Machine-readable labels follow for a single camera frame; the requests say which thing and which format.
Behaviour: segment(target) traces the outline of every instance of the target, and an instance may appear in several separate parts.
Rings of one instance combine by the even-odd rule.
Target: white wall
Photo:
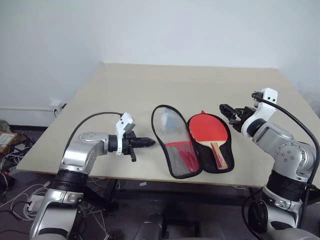
[[[107,63],[276,68],[320,116],[318,0],[110,0]]]
[[[103,0],[0,0],[0,107],[68,101],[101,62]],[[14,125],[48,126],[51,112],[0,110]]]
[[[320,115],[319,15],[318,0],[0,0],[0,107],[68,101],[103,60],[277,68]]]

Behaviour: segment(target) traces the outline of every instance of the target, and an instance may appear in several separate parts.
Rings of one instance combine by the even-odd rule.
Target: cardboard box
[[[0,131],[0,153],[2,155],[8,154],[10,144],[14,143],[17,139],[17,133]]]

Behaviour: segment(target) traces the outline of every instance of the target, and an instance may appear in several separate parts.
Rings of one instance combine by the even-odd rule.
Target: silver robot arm
[[[257,92],[260,98],[277,102],[278,93],[271,88]],[[295,140],[294,136],[268,122],[276,111],[264,102],[255,102],[256,109],[233,109],[220,105],[220,111],[238,132],[271,155],[274,165],[269,180],[262,188],[261,200],[248,209],[248,226],[264,240],[318,240],[320,238],[297,229],[300,220],[302,197],[315,167],[315,148]]]
[[[116,135],[102,132],[85,132],[67,147],[53,183],[41,203],[30,231],[32,240],[74,239],[75,228],[79,227],[82,212],[78,208],[86,200],[86,187],[98,156],[108,152],[131,155],[136,161],[133,148],[152,146],[155,141],[148,137],[136,137],[132,129],[135,122],[128,113],[124,113],[116,124]],[[97,207],[104,209],[101,202]]]

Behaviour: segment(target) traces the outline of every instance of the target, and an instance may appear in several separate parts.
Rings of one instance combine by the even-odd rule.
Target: wooden paddle handle
[[[219,170],[227,169],[228,164],[226,163],[226,160],[224,156],[222,156],[222,153],[220,151],[220,148],[216,142],[212,142],[211,148],[214,154],[215,162]]]

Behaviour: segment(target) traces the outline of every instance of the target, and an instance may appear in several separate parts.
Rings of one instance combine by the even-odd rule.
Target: beige tabletop
[[[94,75],[75,94],[62,113],[43,133],[17,169],[54,174],[58,171],[64,147],[75,126],[97,112],[128,112],[136,121],[137,137],[156,139],[151,129],[151,113],[160,104],[178,109],[184,118],[204,110],[220,116],[219,104],[233,108],[253,107],[251,93],[262,88],[278,91],[277,103],[298,117],[319,139],[320,120],[311,107],[277,70],[271,68],[234,68],[208,66],[163,66],[138,64],[101,64]],[[96,116],[78,130],[115,134],[118,117]],[[287,116],[277,111],[270,119],[290,131],[298,141],[312,144],[308,136]],[[211,174],[202,171],[187,179],[175,179],[168,170],[158,143],[136,149],[137,162],[115,153],[99,156],[91,176],[153,181],[206,183],[219,185],[263,186],[271,173],[273,158],[250,138],[232,127],[232,152],[235,167],[231,172]],[[320,187],[317,171],[313,181]]]

